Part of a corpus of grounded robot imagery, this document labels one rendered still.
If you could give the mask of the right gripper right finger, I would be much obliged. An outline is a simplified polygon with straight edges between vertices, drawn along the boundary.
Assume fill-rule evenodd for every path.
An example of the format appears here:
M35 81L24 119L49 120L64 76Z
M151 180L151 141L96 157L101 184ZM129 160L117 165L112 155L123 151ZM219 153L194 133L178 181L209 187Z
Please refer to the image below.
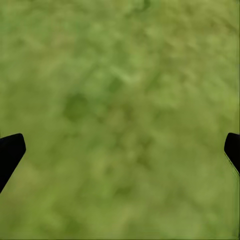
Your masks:
M240 135L228 133L224 151L240 173Z

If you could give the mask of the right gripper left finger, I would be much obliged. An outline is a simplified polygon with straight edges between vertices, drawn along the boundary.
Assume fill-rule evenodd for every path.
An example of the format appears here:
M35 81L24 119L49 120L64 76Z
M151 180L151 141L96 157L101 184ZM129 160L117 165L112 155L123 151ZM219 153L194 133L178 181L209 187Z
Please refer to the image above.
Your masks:
M0 138L0 194L25 153L22 133Z

